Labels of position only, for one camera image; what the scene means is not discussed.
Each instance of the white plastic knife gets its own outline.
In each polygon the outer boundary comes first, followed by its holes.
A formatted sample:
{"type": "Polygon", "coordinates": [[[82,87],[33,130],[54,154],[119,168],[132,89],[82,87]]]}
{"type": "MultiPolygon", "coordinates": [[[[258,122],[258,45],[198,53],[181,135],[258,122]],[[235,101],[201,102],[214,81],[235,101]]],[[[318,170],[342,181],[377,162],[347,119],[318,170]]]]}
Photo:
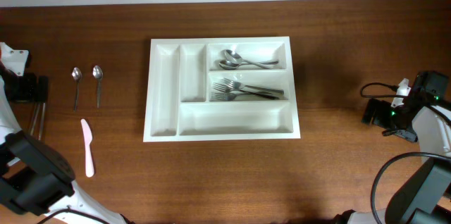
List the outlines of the white plastic knife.
{"type": "Polygon", "coordinates": [[[91,147],[92,132],[85,119],[82,119],[83,137],[85,138],[85,165],[86,176],[92,177],[94,175],[94,164],[92,162],[91,147]]]}

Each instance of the cutlery tray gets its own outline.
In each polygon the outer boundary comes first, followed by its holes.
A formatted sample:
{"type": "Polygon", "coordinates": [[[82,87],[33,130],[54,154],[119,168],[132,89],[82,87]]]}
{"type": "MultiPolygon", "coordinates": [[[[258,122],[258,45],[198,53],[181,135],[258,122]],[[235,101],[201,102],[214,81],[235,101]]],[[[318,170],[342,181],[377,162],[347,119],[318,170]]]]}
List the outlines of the cutlery tray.
{"type": "Polygon", "coordinates": [[[289,37],[152,40],[144,142],[289,138],[300,138],[289,37]],[[223,70],[218,62],[226,59],[225,49],[251,61],[279,63],[271,70],[223,70]],[[283,89],[284,95],[212,99],[213,83],[223,78],[283,89]]]}

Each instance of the wooden table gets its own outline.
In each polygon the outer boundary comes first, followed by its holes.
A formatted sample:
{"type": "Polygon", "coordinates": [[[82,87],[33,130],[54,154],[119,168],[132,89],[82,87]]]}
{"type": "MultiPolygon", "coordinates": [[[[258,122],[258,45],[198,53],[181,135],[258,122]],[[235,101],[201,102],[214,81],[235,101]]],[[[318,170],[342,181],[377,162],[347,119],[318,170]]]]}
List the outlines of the wooden table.
{"type": "MultiPolygon", "coordinates": [[[[362,124],[359,88],[413,82],[420,70],[451,75],[450,19],[451,0],[4,8],[0,40],[30,50],[27,70],[50,77],[44,141],[108,209],[137,223],[264,224],[370,210],[378,169],[419,147],[362,124]],[[142,142],[150,39],[267,36],[290,36],[302,139],[142,142]],[[100,109],[93,65],[105,74],[100,109]],[[74,66],[85,76],[77,112],[74,66]],[[85,176],[81,118],[94,133],[93,178],[85,176]]],[[[31,105],[13,110],[27,128],[31,105]]],[[[420,164],[413,158],[388,170],[378,208],[420,164]]],[[[0,219],[42,217],[0,207],[0,219]]]]}

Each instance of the metal spoon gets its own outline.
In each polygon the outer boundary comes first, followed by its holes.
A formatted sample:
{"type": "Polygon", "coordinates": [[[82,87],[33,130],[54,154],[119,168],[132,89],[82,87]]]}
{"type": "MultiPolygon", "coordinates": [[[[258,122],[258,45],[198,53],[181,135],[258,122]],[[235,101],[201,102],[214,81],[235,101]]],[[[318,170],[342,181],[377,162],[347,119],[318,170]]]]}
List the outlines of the metal spoon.
{"type": "Polygon", "coordinates": [[[100,66],[95,66],[94,69],[92,69],[92,74],[97,80],[97,108],[99,108],[101,96],[101,79],[104,77],[104,72],[101,71],[100,66]]]}
{"type": "Polygon", "coordinates": [[[74,111],[77,111],[77,105],[78,105],[78,84],[80,83],[82,79],[82,71],[78,68],[74,68],[72,71],[72,77],[77,82],[77,92],[75,93],[75,105],[73,107],[74,111]]]}
{"type": "Polygon", "coordinates": [[[224,50],[224,56],[228,61],[236,63],[236,64],[241,64],[242,62],[248,62],[248,63],[251,63],[252,65],[256,65],[261,68],[271,69],[269,66],[265,66],[265,65],[257,63],[257,62],[248,61],[247,59],[243,59],[238,53],[236,53],[232,50],[224,50]]]}
{"type": "MultiPolygon", "coordinates": [[[[260,63],[264,64],[264,65],[276,65],[279,63],[279,60],[265,61],[265,62],[260,62],[260,63]]],[[[224,69],[224,70],[236,70],[240,66],[247,66],[247,65],[251,65],[251,64],[249,64],[248,62],[242,62],[241,64],[236,64],[236,63],[230,62],[228,60],[219,61],[219,66],[222,67],[222,69],[224,69]]]]}

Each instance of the white plastic tray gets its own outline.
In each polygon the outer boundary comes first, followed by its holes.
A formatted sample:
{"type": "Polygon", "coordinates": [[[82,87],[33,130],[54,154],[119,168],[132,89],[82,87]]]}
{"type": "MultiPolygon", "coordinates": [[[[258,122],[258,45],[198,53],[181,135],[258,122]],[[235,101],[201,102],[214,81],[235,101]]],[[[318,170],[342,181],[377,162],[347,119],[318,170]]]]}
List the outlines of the white plastic tray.
{"type": "Polygon", "coordinates": [[[300,138],[289,37],[153,39],[144,142],[300,138]],[[272,70],[222,70],[222,51],[251,61],[278,59],[272,70]],[[284,89],[280,100],[211,100],[222,78],[284,89]]]}

